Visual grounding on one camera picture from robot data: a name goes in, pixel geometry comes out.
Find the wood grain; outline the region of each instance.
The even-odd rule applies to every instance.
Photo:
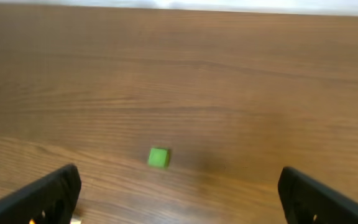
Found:
[[[358,201],[358,17],[0,5],[0,197],[69,162],[84,224],[285,223],[283,166]]]

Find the small green object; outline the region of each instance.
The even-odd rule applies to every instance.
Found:
[[[149,165],[159,168],[167,168],[169,163],[169,150],[153,147],[150,150]]]

